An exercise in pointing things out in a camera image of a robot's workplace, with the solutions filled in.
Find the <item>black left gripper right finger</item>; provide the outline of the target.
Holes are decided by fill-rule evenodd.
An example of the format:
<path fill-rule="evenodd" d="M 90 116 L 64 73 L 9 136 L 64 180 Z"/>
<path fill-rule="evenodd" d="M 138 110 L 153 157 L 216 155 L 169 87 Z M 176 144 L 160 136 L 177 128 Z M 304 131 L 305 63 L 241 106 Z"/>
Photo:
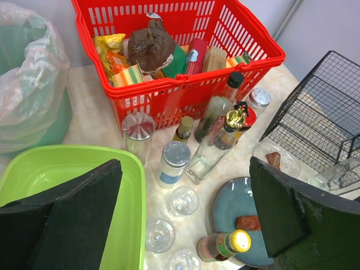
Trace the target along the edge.
<path fill-rule="evenodd" d="M 293 178 L 255 156 L 249 172 L 275 269 L 359 269 L 359 202 Z"/>

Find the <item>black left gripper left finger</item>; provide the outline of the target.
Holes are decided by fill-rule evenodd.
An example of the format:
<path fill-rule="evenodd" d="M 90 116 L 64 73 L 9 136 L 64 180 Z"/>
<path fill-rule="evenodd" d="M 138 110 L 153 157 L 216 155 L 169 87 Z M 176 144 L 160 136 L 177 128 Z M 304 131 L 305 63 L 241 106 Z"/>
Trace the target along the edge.
<path fill-rule="evenodd" d="M 1 269 L 99 269 L 122 167 L 104 164 L 1 207 Z"/>

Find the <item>yellow cap sauce bottle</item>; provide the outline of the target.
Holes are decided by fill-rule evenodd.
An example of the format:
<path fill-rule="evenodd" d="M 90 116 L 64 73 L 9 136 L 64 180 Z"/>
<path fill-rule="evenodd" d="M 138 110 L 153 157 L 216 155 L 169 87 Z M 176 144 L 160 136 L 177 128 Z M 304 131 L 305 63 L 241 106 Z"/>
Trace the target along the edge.
<path fill-rule="evenodd" d="M 213 233 L 199 239 L 197 253 L 208 263 L 222 262 L 239 253 L 245 253 L 251 248 L 249 234 L 241 229 L 233 232 Z"/>

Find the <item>clear bottle with gold pourer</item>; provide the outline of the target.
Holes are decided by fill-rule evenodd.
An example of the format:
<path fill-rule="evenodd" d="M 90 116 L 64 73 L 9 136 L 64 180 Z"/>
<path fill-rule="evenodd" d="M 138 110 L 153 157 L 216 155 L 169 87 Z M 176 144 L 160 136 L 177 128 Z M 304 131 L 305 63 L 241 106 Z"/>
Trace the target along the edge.
<path fill-rule="evenodd" d="M 244 127 L 248 115 L 247 103 L 239 101 L 204 137 L 186 169 L 194 184 L 199 185 L 233 148 L 235 132 Z"/>

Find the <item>red lid sauce jar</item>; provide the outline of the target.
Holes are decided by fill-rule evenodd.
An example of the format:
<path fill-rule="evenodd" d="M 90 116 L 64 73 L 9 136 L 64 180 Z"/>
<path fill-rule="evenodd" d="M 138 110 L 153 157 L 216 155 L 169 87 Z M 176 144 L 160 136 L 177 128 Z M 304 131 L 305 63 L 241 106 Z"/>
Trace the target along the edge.
<path fill-rule="evenodd" d="M 253 126 L 253 124 L 257 119 L 256 113 L 251 107 L 247 108 L 247 113 L 244 113 L 244 116 L 245 116 L 245 125 L 240 130 L 235 132 L 236 143 L 238 142 L 240 137 Z"/>

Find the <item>dark vinegar bottle black cap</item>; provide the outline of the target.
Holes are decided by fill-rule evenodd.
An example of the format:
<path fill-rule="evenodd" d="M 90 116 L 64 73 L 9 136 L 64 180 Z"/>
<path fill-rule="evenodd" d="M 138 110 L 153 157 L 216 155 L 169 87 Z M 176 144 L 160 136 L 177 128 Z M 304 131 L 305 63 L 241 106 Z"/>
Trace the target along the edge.
<path fill-rule="evenodd" d="M 238 71 L 230 73 L 227 83 L 214 92 L 205 111 L 195 129 L 195 140 L 200 143 L 211 131 L 220 116 L 225 114 L 236 104 L 235 94 L 244 82 L 245 77 Z"/>

